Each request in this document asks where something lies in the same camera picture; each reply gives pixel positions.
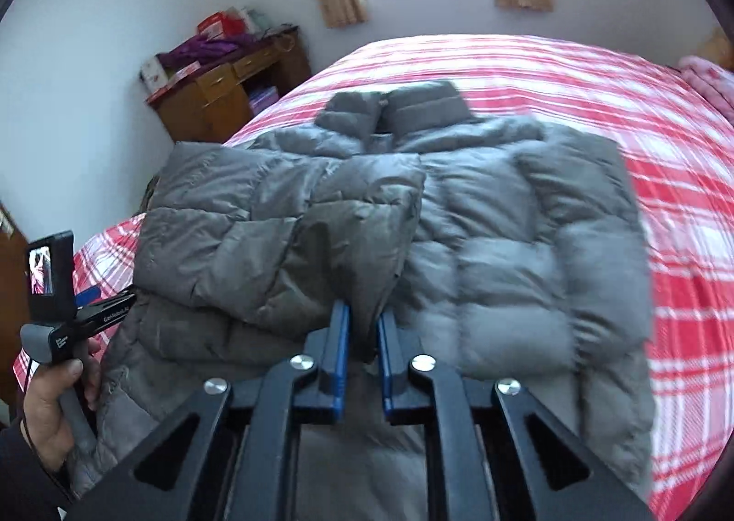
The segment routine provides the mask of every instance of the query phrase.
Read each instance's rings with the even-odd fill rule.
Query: red plaid bedsheet
[[[456,84],[476,113],[531,113],[619,143],[647,231],[655,287],[648,354],[658,411],[650,506],[661,521],[674,520],[734,428],[734,129],[677,71],[641,57],[542,38],[438,36],[356,50],[228,144],[311,121],[339,90],[442,78]],[[82,247],[77,290],[100,284],[107,297],[130,283],[142,219]],[[21,354],[15,368],[21,383],[26,365]]]

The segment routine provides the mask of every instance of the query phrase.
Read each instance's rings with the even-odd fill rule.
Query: pink and white plaid bedding
[[[476,113],[531,113],[619,143],[647,231],[655,288],[650,507],[661,521],[674,520],[734,428],[734,129],[677,71],[641,57],[542,38],[437,36],[356,50],[227,144],[311,121],[339,90],[442,78]],[[82,247],[77,290],[100,284],[107,297],[130,283],[142,219]],[[21,383],[26,366],[21,354],[15,366]]]

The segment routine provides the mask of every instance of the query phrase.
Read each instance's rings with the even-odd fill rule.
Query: silver bolt
[[[207,395],[221,395],[227,390],[227,381],[224,378],[209,378],[204,383],[204,392]]]
[[[313,357],[310,355],[304,355],[301,353],[300,355],[291,357],[291,367],[296,368],[296,370],[310,370],[313,367],[313,364]]]
[[[416,368],[418,372],[430,372],[436,367],[436,360],[430,355],[423,353],[422,355],[415,356],[412,362],[410,362],[410,365]]]
[[[497,388],[503,395],[514,397],[523,386],[515,378],[503,378],[497,383]]]

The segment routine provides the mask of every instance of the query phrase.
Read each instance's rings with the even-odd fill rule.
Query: jacket sleeve
[[[0,508],[3,521],[60,521],[69,501],[41,467],[18,422],[0,432]]]

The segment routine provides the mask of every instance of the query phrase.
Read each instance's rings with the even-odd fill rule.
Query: camera screen
[[[32,295],[52,295],[54,283],[50,274],[49,246],[37,247],[31,250],[28,256],[31,275]]]

